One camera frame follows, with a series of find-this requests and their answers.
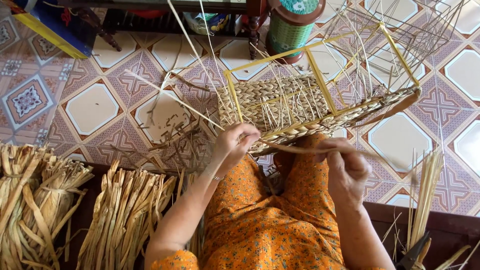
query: wooden table leg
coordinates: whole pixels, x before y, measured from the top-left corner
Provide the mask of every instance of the wooden table leg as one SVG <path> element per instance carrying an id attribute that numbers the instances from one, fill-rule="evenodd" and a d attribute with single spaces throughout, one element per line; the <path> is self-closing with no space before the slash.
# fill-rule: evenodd
<path id="1" fill-rule="evenodd" d="M 259 27 L 260 17 L 248 17 L 248 28 L 250 31 L 248 36 L 248 42 L 250 43 L 250 58 L 252 60 L 255 60 L 257 56 L 257 50 L 255 50 L 255 48 L 258 48 L 258 40 L 260 39 L 260 34 L 258 33 Z"/>
<path id="2" fill-rule="evenodd" d="M 121 51 L 120 45 L 115 41 L 113 36 L 103 29 L 100 23 L 100 18 L 89 8 L 75 8 L 72 9 L 73 13 L 77 13 L 78 16 L 95 28 L 97 34 L 103 38 L 105 42 L 114 47 L 117 51 Z"/>

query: braided straw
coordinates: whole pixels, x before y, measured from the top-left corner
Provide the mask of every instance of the braided straw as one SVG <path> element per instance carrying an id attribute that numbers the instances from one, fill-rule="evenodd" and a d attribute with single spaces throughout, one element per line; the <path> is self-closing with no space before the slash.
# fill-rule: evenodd
<path id="1" fill-rule="evenodd" d="M 280 86 L 275 79 L 259 82 L 239 82 L 234 84 L 234 89 L 242 115 L 249 119 L 249 122 L 253 122 L 262 132 L 262 138 L 265 141 L 275 144 L 281 144 L 316 132 L 331 136 L 335 130 L 354 126 L 355 123 L 367 118 L 378 110 L 398 103 L 405 97 L 421 91 L 419 86 L 412 86 L 399 89 L 394 93 L 387 93 L 382 97 L 367 98 L 349 106 L 350 110 L 334 116 L 328 109 L 325 98 L 313 74 L 286 77 L 281 81 L 283 93 L 297 92 L 300 85 L 304 94 L 296 95 L 298 101 L 296 100 L 295 102 L 292 102 L 291 96 L 280 99 Z M 234 108 L 235 106 L 231 103 L 228 93 L 222 87 L 217 88 L 217 91 L 219 94 L 218 102 L 220 104 L 223 102 L 226 105 L 226 108 L 218 106 L 220 123 L 222 126 L 227 126 L 228 122 L 226 119 L 228 119 L 228 116 L 238 113 L 236 108 Z M 265 103 L 266 100 L 275 98 L 277 100 Z M 285 109 L 287 105 L 285 99 L 288 100 L 288 106 L 291 109 L 297 106 L 297 108 L 292 109 L 293 111 L 301 111 L 300 106 L 304 109 L 296 117 L 296 123 L 289 120 L 288 112 Z M 265 115 L 268 113 L 272 121 L 280 121 L 280 125 L 272 129 L 269 121 L 266 120 L 266 116 L 264 118 L 264 113 Z M 256 142 L 250 148 L 249 153 L 260 153 L 267 148 L 269 148 L 268 145 Z"/>

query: orange floral dress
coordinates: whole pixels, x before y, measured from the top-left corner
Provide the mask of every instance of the orange floral dress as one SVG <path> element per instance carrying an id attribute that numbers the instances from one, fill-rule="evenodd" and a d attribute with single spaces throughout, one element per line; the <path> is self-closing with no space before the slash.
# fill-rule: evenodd
<path id="1" fill-rule="evenodd" d="M 302 144 L 314 147 L 323 138 L 311 135 Z M 291 166 L 281 196 L 266 194 L 257 165 L 245 156 L 205 211 L 200 259 L 179 250 L 151 269 L 346 269 L 326 162 L 314 163 L 313 154 L 296 155 L 290 165 L 275 160 L 279 170 Z"/>

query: woman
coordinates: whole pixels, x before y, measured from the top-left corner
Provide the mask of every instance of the woman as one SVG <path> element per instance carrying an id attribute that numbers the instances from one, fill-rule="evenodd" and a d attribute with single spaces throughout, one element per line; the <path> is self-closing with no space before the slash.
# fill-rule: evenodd
<path id="1" fill-rule="evenodd" d="M 146 270 L 395 269 L 362 205 L 371 172 L 362 155 L 298 154 L 285 192 L 268 196 L 245 155 L 259 137 L 254 126 L 236 123 L 216 139 L 210 164 L 158 224 Z M 353 147 L 322 139 L 311 135 L 302 146 Z M 199 261 L 184 248 L 204 213 Z"/>

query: hand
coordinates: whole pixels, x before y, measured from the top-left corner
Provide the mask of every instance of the hand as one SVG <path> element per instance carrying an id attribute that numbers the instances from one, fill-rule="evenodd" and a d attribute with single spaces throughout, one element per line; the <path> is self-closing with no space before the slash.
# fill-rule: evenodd
<path id="1" fill-rule="evenodd" d="M 222 132 L 215 141 L 212 162 L 221 162 L 216 176 L 222 178 L 245 156 L 248 148 L 260 138 L 260 131 L 251 124 L 235 123 Z"/>
<path id="2" fill-rule="evenodd" d="M 317 148 L 355 149 L 345 138 L 323 140 Z M 330 151 L 315 156 L 317 162 L 322 162 L 325 158 L 329 167 L 328 193 L 335 208 L 359 209 L 362 206 L 365 182 L 372 172 L 371 165 L 358 152 L 340 154 L 338 151 Z"/>

